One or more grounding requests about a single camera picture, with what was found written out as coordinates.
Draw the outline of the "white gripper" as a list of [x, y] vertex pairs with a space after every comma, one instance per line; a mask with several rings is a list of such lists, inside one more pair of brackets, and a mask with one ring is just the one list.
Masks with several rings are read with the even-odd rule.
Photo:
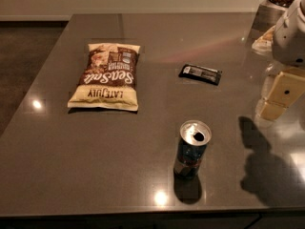
[[[285, 65], [305, 66], [305, 0], [294, 0], [275, 26], [252, 44], [258, 54], [273, 53]], [[274, 121], [305, 93], [305, 70], [289, 67], [265, 78], [257, 115]]]

